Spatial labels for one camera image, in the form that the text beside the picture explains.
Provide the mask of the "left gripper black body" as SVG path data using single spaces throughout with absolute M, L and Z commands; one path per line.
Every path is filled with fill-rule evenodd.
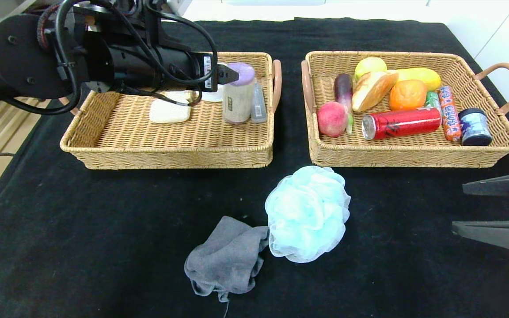
M 161 71 L 162 90 L 215 91 L 214 81 L 217 73 L 212 72 L 213 55 L 211 53 L 187 52 L 158 46 L 157 56 L 164 67 L 164 71 Z

